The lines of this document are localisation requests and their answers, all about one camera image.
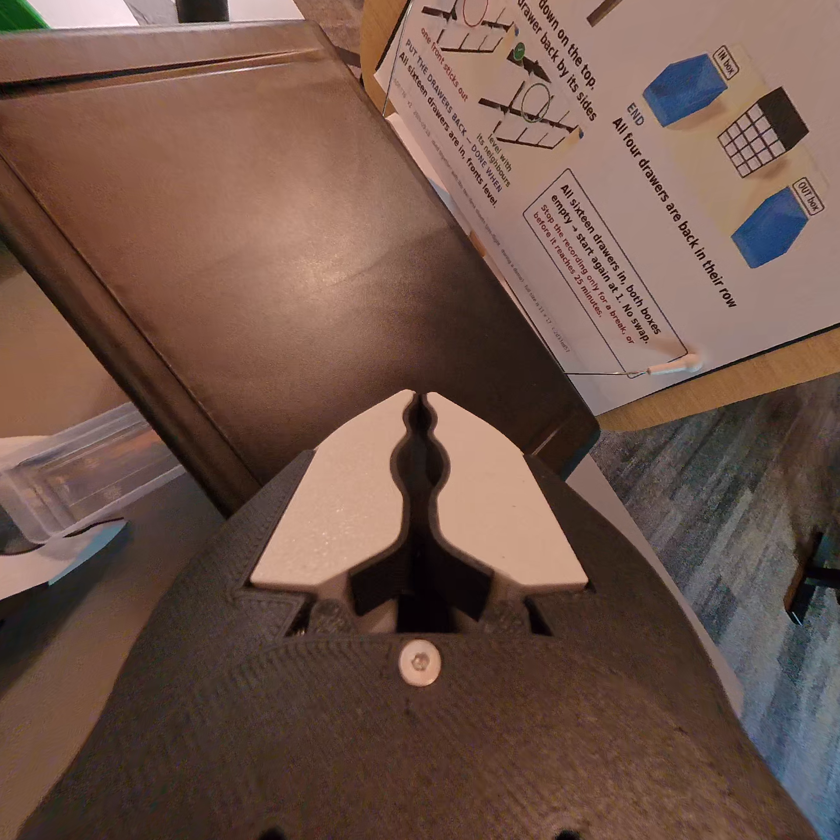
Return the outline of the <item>black furniture leg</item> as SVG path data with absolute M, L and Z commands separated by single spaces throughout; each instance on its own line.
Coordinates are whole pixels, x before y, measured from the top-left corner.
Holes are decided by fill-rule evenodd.
M 834 543 L 826 531 L 814 531 L 812 546 L 805 560 L 797 567 L 784 597 L 784 610 L 795 626 L 804 626 L 817 591 L 833 592 L 839 603 L 839 569 L 828 564 L 836 553 Z

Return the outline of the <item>black drawer cabinet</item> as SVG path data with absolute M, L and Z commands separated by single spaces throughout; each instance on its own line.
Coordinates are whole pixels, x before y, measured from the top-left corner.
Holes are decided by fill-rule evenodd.
M 2 35 L 2 240 L 225 516 L 402 389 L 600 428 L 307 21 Z

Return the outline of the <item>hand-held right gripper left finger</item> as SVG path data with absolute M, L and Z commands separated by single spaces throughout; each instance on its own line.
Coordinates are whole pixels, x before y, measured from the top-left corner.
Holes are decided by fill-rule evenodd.
M 402 390 L 326 437 L 249 582 L 312 595 L 353 617 L 396 617 L 410 568 L 411 519 L 396 463 L 416 394 Z

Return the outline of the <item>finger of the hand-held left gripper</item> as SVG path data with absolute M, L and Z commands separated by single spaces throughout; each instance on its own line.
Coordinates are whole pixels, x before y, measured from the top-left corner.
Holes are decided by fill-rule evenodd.
M 69 572 L 105 549 L 127 521 L 100 522 L 82 532 L 54 538 L 32 550 L 1 557 L 1 599 L 21 595 L 41 585 L 54 585 Z

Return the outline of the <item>green box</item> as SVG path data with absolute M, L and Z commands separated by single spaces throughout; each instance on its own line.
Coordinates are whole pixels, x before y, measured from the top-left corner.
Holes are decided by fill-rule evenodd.
M 47 22 L 28 1 L 0 1 L 1 33 L 48 29 Z

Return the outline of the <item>clear plastic drawer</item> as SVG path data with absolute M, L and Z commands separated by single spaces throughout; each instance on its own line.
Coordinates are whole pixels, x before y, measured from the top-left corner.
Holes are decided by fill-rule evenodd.
M 125 403 L 52 436 L 3 439 L 1 504 L 27 541 L 47 543 L 106 521 L 184 474 Z

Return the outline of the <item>white instruction poster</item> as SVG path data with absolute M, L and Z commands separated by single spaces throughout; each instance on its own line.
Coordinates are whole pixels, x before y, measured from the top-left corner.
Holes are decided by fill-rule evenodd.
M 605 413 L 838 324 L 838 2 L 408 2 L 374 78 Z

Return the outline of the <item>wooden poster board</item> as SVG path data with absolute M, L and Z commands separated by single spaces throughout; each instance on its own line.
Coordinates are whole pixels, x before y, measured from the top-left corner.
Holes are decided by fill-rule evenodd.
M 364 89 L 387 119 L 395 112 L 375 67 L 386 41 L 398 27 L 408 2 L 365 1 L 360 26 L 360 63 Z M 596 414 L 607 431 L 637 431 L 704 413 L 839 372 L 839 327 L 803 337 L 699 375 L 612 411 Z

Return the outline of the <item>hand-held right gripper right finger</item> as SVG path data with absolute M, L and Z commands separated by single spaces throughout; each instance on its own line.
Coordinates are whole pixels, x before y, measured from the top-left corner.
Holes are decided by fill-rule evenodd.
M 589 584 L 525 455 L 446 397 L 420 398 L 421 582 L 458 618 Z

